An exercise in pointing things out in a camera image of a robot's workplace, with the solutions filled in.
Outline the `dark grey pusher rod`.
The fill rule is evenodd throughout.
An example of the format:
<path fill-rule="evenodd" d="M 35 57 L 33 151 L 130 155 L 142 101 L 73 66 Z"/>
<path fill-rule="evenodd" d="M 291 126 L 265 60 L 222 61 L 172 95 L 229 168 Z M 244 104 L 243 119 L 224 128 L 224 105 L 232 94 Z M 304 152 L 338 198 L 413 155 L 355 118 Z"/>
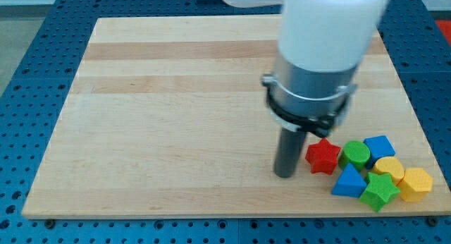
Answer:
<path fill-rule="evenodd" d="M 306 136 L 302 131 L 281 130 L 273 164 L 278 177 L 289 178 L 295 173 Z"/>

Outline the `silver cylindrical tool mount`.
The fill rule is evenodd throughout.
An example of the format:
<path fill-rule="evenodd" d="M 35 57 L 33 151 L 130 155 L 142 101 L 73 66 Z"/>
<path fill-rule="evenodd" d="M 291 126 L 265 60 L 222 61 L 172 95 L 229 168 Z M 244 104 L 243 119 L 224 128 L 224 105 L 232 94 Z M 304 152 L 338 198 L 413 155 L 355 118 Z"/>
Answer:
<path fill-rule="evenodd" d="M 271 118 L 290 132 L 329 136 L 347 114 L 357 86 L 352 83 L 356 67 L 343 71 L 309 71 L 290 63 L 282 54 L 272 73 L 263 75 L 266 107 Z"/>

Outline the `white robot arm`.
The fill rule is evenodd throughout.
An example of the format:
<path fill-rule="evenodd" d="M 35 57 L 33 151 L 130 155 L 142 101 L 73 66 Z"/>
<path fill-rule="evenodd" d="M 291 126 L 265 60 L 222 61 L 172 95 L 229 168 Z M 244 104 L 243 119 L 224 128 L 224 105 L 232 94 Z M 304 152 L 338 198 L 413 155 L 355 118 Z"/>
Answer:
<path fill-rule="evenodd" d="M 307 133 L 327 137 L 342 123 L 352 82 L 390 0 L 222 0 L 237 8 L 280 4 L 277 57 L 263 75 L 266 105 L 281 126 L 274 173 L 289 178 Z"/>

